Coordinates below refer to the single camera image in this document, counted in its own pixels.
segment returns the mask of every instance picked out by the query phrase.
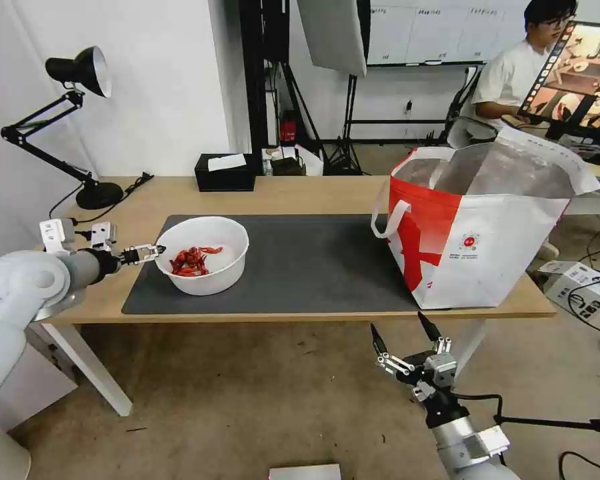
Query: whiteboard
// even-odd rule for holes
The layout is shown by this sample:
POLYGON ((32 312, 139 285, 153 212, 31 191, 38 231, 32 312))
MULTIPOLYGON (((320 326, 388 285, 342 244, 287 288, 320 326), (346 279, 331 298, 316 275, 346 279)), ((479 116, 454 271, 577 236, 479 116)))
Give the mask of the whiteboard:
MULTIPOLYGON (((525 37, 529 0, 371 0, 368 65, 480 62, 525 37)), ((600 0, 578 20, 600 22, 600 0)))

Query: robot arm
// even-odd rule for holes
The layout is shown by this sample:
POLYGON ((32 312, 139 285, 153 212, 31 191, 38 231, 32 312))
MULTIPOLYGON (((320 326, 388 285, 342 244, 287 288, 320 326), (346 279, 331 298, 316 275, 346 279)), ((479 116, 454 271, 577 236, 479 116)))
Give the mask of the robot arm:
POLYGON ((0 257, 0 385, 26 346, 25 329, 74 306, 89 285, 116 273, 122 265, 154 260, 164 247, 114 251, 115 226, 92 227, 91 248, 74 251, 73 226, 67 220, 40 224, 46 251, 17 251, 0 257))
POLYGON ((509 447, 500 426, 476 432, 469 411, 451 393, 457 362, 450 354, 451 339, 422 313, 422 326, 433 348, 402 360, 391 355, 378 330, 371 326, 377 364, 396 380, 410 385, 427 412, 426 424, 437 442, 438 456, 451 479, 519 480, 511 470, 489 462, 509 447))

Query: red and white bag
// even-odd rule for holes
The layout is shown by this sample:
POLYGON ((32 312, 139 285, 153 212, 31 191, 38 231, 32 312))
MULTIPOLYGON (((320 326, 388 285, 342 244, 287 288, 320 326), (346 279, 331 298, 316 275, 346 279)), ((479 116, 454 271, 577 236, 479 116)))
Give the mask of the red and white bag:
POLYGON ((384 188, 371 228, 376 237, 387 239, 423 309, 498 306, 571 198, 600 188, 576 154, 509 129, 494 144, 458 151, 414 149, 394 168, 389 184, 386 231, 376 226, 384 188), (502 160, 507 148, 515 154, 502 160), (455 166, 451 175, 450 165, 455 166), (437 190, 441 183, 446 191, 437 190), (448 193, 476 189, 522 194, 448 193))

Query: logo on bag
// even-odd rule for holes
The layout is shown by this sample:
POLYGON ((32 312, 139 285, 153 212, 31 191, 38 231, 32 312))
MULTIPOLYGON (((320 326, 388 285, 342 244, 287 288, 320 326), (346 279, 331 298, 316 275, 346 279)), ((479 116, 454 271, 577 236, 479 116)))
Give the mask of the logo on bag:
POLYGON ((474 251, 477 248, 478 243, 480 243, 480 235, 468 233, 462 237, 462 242, 460 242, 460 250, 474 251))

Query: bag handle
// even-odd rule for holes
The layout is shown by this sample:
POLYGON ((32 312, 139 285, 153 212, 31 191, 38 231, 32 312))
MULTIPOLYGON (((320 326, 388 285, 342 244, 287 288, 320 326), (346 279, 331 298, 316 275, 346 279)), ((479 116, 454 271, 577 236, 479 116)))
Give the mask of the bag handle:
POLYGON ((389 221, 387 222, 387 228, 384 233, 380 233, 378 231, 378 227, 376 226, 376 222, 378 220, 378 215, 380 214, 380 203, 382 202, 383 194, 387 189, 387 185, 389 181, 387 180, 382 185, 380 192, 378 193, 377 198, 375 199, 375 207, 373 208, 373 214, 371 216, 371 230, 373 230, 376 238, 386 239, 392 236, 397 230, 398 226, 400 226, 400 221, 402 217, 404 217, 405 213, 411 211, 411 204, 405 202, 404 200, 398 201, 393 212, 391 212, 391 216, 389 217, 389 221))

